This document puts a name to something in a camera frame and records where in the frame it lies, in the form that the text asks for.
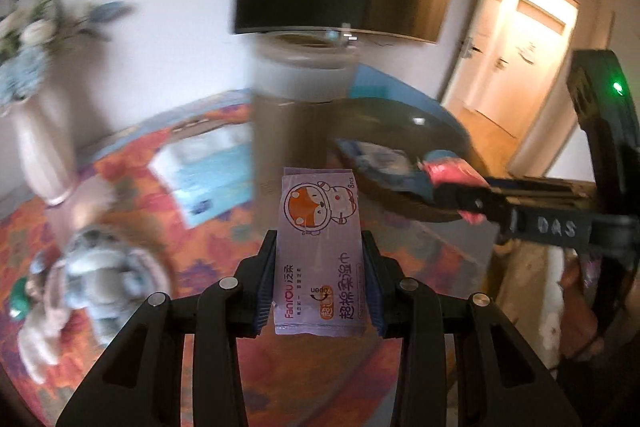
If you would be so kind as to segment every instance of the wet wipes package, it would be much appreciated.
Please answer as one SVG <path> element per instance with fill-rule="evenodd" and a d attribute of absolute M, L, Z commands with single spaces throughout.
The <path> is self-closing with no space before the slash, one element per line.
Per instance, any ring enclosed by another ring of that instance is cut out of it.
<path fill-rule="evenodd" d="M 285 169 L 279 212 L 276 333 L 364 333 L 364 266 L 353 172 Z"/>

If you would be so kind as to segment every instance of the flower vase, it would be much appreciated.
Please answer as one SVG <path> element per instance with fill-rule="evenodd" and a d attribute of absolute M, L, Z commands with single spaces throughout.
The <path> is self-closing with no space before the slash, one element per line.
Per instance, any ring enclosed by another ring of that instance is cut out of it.
<path fill-rule="evenodd" d="M 62 203 L 78 185 L 70 137 L 47 118 L 37 93 L 14 103 L 10 114 L 27 184 L 50 206 Z"/>

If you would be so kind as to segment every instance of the gray plush toy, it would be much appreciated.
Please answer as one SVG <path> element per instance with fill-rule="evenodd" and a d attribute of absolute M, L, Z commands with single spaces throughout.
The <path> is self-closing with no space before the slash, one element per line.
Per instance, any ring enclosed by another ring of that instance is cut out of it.
<path fill-rule="evenodd" d="M 65 250 L 66 304 L 86 309 L 95 338 L 108 345 L 151 293 L 168 292 L 168 277 L 146 250 L 107 227 L 79 230 Z"/>

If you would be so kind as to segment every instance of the cartoon astronaut character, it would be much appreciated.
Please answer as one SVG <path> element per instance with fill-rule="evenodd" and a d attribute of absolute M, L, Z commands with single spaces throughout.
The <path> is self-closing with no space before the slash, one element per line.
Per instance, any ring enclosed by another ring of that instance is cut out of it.
<path fill-rule="evenodd" d="M 353 192 L 325 182 L 297 185 L 284 201 L 284 214 L 291 225 L 310 235 L 318 235 L 331 221 L 344 225 L 356 208 Z"/>

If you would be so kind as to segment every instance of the human hand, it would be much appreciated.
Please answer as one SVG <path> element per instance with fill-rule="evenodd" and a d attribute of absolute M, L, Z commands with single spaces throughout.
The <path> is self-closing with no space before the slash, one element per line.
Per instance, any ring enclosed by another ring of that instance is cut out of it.
<path fill-rule="evenodd" d="M 567 265 L 559 282 L 564 294 L 564 312 L 560 322 L 560 353 L 568 359 L 589 360 L 604 349 L 598 337 L 598 320 L 582 294 L 580 264 Z"/>

